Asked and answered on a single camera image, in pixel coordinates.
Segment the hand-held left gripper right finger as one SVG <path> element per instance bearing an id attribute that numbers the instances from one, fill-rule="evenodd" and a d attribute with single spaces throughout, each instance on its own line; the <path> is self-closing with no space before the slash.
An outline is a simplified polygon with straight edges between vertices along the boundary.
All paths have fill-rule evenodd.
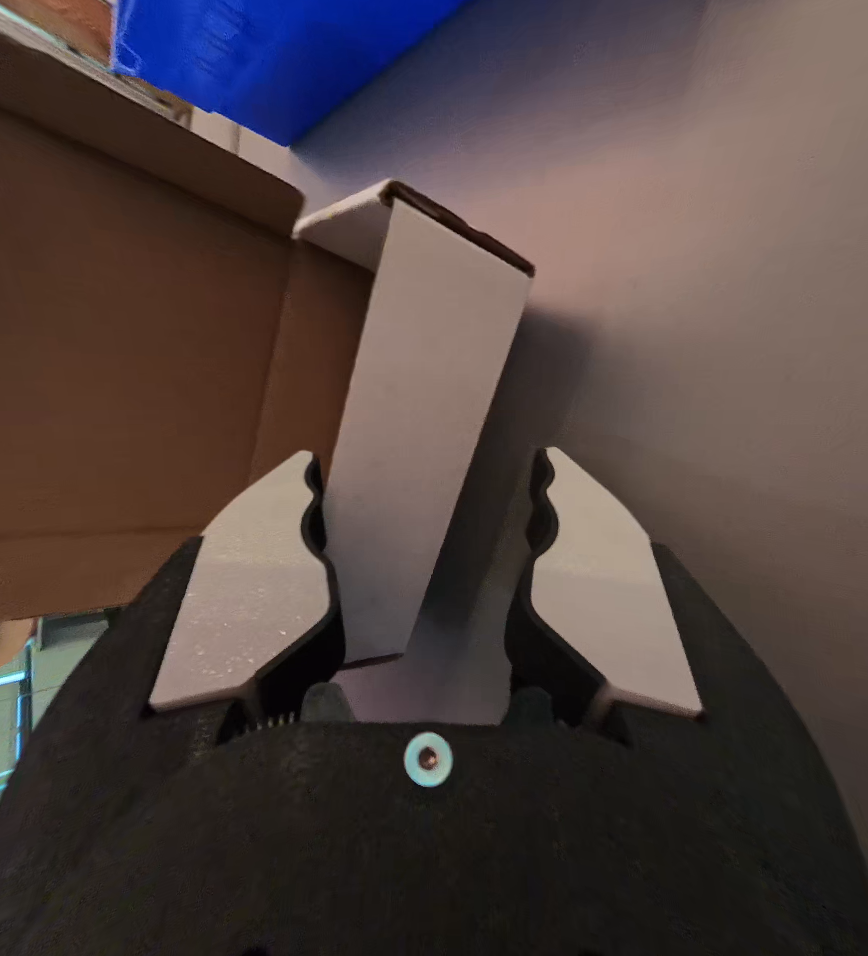
<path id="1" fill-rule="evenodd" d="M 503 647 L 515 689 L 538 687 L 562 723 L 628 704 L 703 715 L 653 543 L 616 496 L 563 450 L 536 451 L 527 556 Z"/>

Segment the blue plastic bin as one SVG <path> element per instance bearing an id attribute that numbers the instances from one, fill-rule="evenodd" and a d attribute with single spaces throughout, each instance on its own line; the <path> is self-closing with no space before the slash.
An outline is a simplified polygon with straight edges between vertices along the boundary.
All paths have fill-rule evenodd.
<path id="1" fill-rule="evenodd" d="M 291 146 L 464 1 L 119 1 L 111 66 Z"/>

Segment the white cardboard mailer box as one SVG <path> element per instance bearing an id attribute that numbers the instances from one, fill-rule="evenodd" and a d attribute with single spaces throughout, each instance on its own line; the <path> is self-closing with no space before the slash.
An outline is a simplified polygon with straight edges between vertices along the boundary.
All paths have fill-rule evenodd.
<path id="1" fill-rule="evenodd" d="M 303 200 L 0 33 L 0 666 L 301 450 L 348 660 L 404 652 L 535 268 L 396 180 Z"/>

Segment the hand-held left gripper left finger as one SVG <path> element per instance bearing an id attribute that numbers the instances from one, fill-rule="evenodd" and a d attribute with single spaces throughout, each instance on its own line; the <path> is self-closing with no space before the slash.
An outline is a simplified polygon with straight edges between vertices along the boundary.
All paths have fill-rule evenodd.
<path id="1" fill-rule="evenodd" d="M 239 699 L 298 712 L 310 687 L 335 676 L 346 641 L 322 502 L 320 462 L 302 450 L 206 526 L 153 683 L 154 711 Z"/>

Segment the wooden beam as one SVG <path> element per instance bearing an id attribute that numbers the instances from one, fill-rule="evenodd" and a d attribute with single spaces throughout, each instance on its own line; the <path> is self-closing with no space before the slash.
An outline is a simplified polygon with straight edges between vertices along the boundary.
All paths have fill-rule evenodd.
<path id="1" fill-rule="evenodd" d="M 108 1 L 0 1 L 72 51 L 111 65 L 116 9 Z"/>

